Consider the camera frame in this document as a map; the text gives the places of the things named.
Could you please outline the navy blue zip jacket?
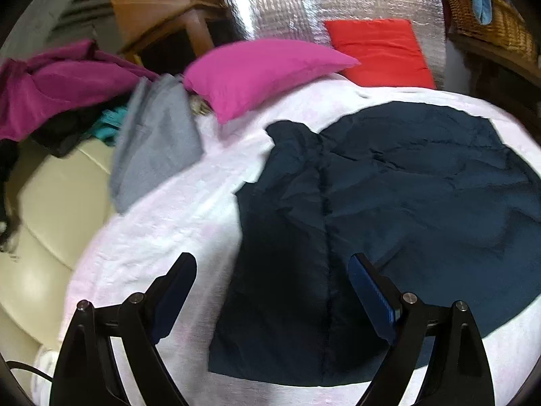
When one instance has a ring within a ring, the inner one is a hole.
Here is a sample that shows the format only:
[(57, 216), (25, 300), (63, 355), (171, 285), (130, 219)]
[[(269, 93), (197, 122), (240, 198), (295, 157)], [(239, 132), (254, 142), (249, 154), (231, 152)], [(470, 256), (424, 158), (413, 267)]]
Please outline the navy blue zip jacket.
[(540, 293), (540, 178), (491, 122), (392, 102), (320, 132), (269, 125), (237, 191), (242, 242), (211, 372), (300, 387), (370, 380), (388, 348), (349, 281), (364, 255), (403, 291), (471, 307), (482, 335)]

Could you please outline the white embossed bed blanket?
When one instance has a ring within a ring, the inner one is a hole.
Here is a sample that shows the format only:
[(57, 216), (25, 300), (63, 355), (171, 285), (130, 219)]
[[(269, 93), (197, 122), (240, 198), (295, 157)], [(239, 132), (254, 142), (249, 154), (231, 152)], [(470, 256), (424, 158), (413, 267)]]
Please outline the white embossed bed blanket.
[(207, 350), (240, 241), (234, 193), (259, 176), (271, 149), (266, 126), (301, 122), (319, 131), (342, 115), (391, 101), (449, 106), (488, 118), (501, 140), (531, 167), (540, 147), (511, 115), (466, 95), (429, 89), (364, 88), (331, 75), (270, 100), (225, 126), (211, 115), (197, 121), (205, 156), (172, 177), (122, 216), (114, 216), (88, 245), (67, 288), (63, 318), (76, 304), (115, 305), (146, 290), (183, 252), (197, 261), (197, 277), (169, 337), (158, 346), (184, 398), (192, 405), (353, 405), (359, 383), (294, 388), (232, 379), (207, 369)]

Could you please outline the cream leather chair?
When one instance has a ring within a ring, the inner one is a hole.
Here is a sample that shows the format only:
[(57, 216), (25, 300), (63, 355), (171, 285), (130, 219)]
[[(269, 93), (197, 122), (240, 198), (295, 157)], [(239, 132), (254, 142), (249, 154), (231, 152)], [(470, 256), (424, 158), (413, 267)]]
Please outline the cream leather chair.
[(109, 195), (113, 150), (97, 139), (55, 158), (21, 143), (6, 185), (15, 229), (1, 253), (1, 352), (33, 362), (57, 350), (72, 318), (72, 274), (85, 248), (115, 213)]

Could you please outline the black garment on chair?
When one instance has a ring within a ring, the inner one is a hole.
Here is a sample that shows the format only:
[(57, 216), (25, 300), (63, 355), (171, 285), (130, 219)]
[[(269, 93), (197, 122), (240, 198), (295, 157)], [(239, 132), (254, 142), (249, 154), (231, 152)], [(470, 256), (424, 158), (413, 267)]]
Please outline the black garment on chair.
[[(120, 95), (101, 104), (65, 111), (49, 118), (36, 131), (30, 134), (33, 141), (43, 147), (49, 155), (66, 157), (79, 144), (95, 138), (87, 138), (86, 133), (104, 110), (117, 106), (127, 106), (127, 95)], [(7, 212), (5, 185), (19, 158), (19, 145), (10, 139), (1, 140), (1, 248), (15, 231), (15, 223)]]

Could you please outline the teal garment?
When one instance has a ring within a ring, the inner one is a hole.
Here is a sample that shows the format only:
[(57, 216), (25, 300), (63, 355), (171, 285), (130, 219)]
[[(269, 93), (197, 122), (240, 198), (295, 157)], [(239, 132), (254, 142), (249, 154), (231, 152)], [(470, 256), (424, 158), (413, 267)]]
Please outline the teal garment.
[(127, 106), (117, 106), (103, 111), (86, 133), (87, 138), (102, 141), (107, 147), (115, 147), (116, 139), (127, 113)]

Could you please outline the grey garment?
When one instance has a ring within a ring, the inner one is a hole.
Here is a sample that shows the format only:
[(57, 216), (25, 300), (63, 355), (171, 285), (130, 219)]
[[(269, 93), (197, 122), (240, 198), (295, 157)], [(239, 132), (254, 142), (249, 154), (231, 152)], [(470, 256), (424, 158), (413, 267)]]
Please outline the grey garment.
[(109, 190), (116, 212), (126, 213), (203, 154), (189, 94), (180, 79), (170, 74), (153, 82), (141, 79), (127, 103), (113, 153)]

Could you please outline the purple fleece garment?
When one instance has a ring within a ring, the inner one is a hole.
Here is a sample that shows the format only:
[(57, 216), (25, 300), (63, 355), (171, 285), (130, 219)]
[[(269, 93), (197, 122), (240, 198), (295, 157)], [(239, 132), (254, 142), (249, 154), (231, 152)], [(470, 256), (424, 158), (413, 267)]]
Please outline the purple fleece garment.
[(1, 138), (21, 141), (59, 113), (96, 106), (157, 73), (100, 50), (94, 40), (1, 66)]

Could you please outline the wooden side table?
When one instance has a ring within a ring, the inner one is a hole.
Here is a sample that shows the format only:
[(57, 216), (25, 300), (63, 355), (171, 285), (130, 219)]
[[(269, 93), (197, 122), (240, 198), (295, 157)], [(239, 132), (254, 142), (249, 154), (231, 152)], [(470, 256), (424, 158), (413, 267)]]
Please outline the wooden side table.
[(485, 100), (540, 132), (540, 69), (490, 43), (451, 34), (444, 87)]

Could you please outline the red cushion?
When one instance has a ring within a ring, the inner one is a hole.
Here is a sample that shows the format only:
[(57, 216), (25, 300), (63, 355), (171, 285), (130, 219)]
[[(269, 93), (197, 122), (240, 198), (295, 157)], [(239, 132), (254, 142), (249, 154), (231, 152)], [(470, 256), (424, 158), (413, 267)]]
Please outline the red cushion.
[(325, 28), (332, 47), (358, 61), (342, 71), (354, 84), (436, 87), (409, 20), (326, 20)]

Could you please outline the magenta pillow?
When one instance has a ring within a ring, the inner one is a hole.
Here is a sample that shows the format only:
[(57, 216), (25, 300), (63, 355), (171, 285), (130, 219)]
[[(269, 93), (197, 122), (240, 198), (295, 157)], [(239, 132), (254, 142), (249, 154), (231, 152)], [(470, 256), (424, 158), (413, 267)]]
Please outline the magenta pillow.
[(278, 94), (357, 65), (355, 58), (312, 42), (244, 40), (211, 49), (191, 63), (183, 84), (225, 124)]

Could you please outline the silver foil insulation panel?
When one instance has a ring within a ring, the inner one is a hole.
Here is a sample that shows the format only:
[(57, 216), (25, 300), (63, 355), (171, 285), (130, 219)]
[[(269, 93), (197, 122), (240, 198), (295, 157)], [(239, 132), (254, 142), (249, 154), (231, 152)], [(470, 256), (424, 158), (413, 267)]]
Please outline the silver foil insulation panel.
[(331, 19), (408, 19), (437, 87), (444, 84), (442, 0), (224, 0), (242, 40), (278, 38), (329, 45)]

